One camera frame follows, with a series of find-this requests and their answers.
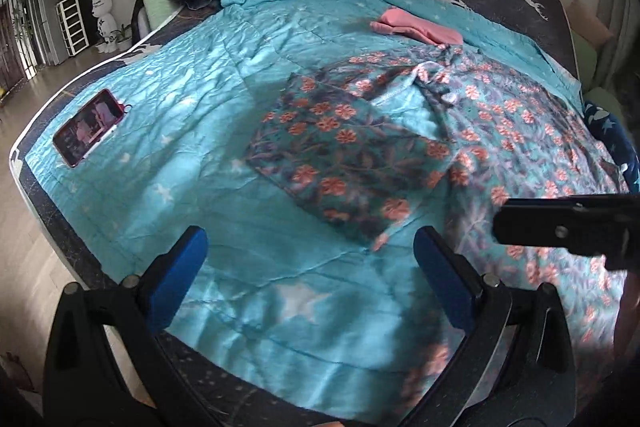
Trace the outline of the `turquoise star quilt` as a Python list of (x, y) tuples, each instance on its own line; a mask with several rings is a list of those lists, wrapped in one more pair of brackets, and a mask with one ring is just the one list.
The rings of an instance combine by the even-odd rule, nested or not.
[(198, 225), (207, 259), (171, 332), (279, 399), (383, 425), (460, 341), (413, 257), (431, 225), (478, 271), (559, 289), (586, 403), (620, 286), (599, 260), (490, 233), (511, 197), (620, 185), (578, 80), (439, 0), (221, 4), (82, 89), (26, 155), (102, 271), (142, 271)]

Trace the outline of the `pink beige cushion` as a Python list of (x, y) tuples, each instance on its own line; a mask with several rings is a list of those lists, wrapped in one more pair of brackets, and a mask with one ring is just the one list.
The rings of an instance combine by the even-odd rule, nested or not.
[(614, 38), (612, 31), (588, 10), (582, 0), (572, 0), (566, 8), (566, 15), (572, 31), (597, 51)]

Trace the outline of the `dark deer-print mattress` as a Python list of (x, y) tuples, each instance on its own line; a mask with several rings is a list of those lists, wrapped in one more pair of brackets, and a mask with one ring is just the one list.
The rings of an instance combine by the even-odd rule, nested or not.
[[(471, 10), (493, 23), (534, 40), (570, 75), (577, 75), (573, 35), (561, 1), (535, 1), (541, 5), (539, 10), (529, 8), (520, 0), (442, 0), (442, 3)], [(16, 184), (41, 222), (58, 257), (86, 291), (111, 289), (115, 282), (107, 274), (105, 262), (81, 238), (78, 226), (64, 216), (60, 205), (55, 204), (42, 182), (37, 180), (35, 169), (27, 162), (26, 156), (34, 150), (47, 125), (61, 115), (63, 109), (70, 107), (70, 103), (78, 98), (82, 90), (96, 87), (107, 75), (118, 72), (128, 64), (139, 63), (143, 52), (157, 54), (172, 40), (201, 26), (218, 10), (217, 5), (197, 10), (182, 9), (163, 23), (155, 34), (140, 36), (134, 48), (123, 56), (109, 58), (70, 80), (60, 93), (53, 95), (43, 105), (42, 111), (17, 139), (10, 155), (10, 163), (15, 168)], [(209, 362), (204, 355), (188, 347), (174, 334), (163, 333), (158, 343), (175, 369), (178, 369), (221, 425), (274, 426), (279, 421), (284, 421), (303, 426), (327, 420), (320, 413), (296, 407), (239, 377), (226, 375), (223, 369)]]

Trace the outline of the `teal floral garment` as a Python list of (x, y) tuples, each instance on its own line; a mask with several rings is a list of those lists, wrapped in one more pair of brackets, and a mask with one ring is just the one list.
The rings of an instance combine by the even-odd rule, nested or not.
[(622, 278), (491, 233), (510, 198), (627, 188), (582, 114), (540, 83), (461, 46), (354, 56), (288, 80), (246, 159), (314, 219), (293, 249), (314, 269), (279, 284), (269, 308), (286, 370), (272, 391), (365, 412), (418, 401), (458, 342), (413, 258), (423, 225), (478, 271), (559, 289), (579, 399), (610, 373)]

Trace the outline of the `navy star blanket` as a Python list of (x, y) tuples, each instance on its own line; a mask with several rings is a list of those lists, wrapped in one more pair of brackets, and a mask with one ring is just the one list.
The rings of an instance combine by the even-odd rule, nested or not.
[(602, 142), (623, 175), (629, 192), (639, 193), (639, 157), (617, 117), (591, 101), (585, 103), (585, 123)]

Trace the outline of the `pink folded cloth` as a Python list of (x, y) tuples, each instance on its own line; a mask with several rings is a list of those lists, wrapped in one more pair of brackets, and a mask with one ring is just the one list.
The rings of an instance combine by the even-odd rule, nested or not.
[(456, 30), (424, 20), (399, 8), (387, 9), (377, 20), (372, 20), (369, 26), (381, 35), (398, 35), (432, 46), (461, 46), (463, 43), (462, 35)]

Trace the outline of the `grey refrigerator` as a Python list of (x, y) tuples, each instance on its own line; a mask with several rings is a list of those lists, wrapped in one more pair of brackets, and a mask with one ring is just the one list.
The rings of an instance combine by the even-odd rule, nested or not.
[(43, 62), (55, 66), (68, 59), (56, 5), (62, 0), (32, 0), (35, 34)]

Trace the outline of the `pale green cushion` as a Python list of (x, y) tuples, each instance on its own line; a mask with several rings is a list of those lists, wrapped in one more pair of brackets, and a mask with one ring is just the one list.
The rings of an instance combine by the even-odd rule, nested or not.
[(584, 37), (572, 32), (578, 79), (582, 84), (582, 96), (623, 120), (623, 107), (615, 90), (605, 86), (616, 48), (614, 37), (605, 41), (599, 49), (594, 48)]

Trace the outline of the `green striped pillow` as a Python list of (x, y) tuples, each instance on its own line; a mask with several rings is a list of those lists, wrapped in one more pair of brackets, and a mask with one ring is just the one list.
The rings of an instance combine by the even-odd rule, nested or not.
[(150, 28), (155, 30), (174, 16), (180, 5), (174, 0), (142, 0)]

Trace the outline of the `smartphone in pink case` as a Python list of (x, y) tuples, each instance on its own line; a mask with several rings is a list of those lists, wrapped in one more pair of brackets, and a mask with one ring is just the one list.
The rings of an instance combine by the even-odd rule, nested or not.
[(55, 150), (64, 164), (76, 168), (89, 153), (124, 119), (128, 105), (103, 89), (66, 121), (53, 135)]

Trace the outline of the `white frog figurine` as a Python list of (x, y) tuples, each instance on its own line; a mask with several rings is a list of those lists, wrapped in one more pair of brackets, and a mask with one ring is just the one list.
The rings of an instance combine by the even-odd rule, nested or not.
[(98, 33), (103, 39), (106, 53), (113, 53), (117, 50), (118, 26), (112, 14), (112, 0), (91, 0), (92, 15), (96, 18)]

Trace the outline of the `white shelf rack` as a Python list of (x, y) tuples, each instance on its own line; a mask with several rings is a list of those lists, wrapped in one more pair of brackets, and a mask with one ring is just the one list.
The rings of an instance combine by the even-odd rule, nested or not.
[(55, 9), (66, 51), (69, 56), (76, 56), (89, 46), (78, 0), (61, 0)]

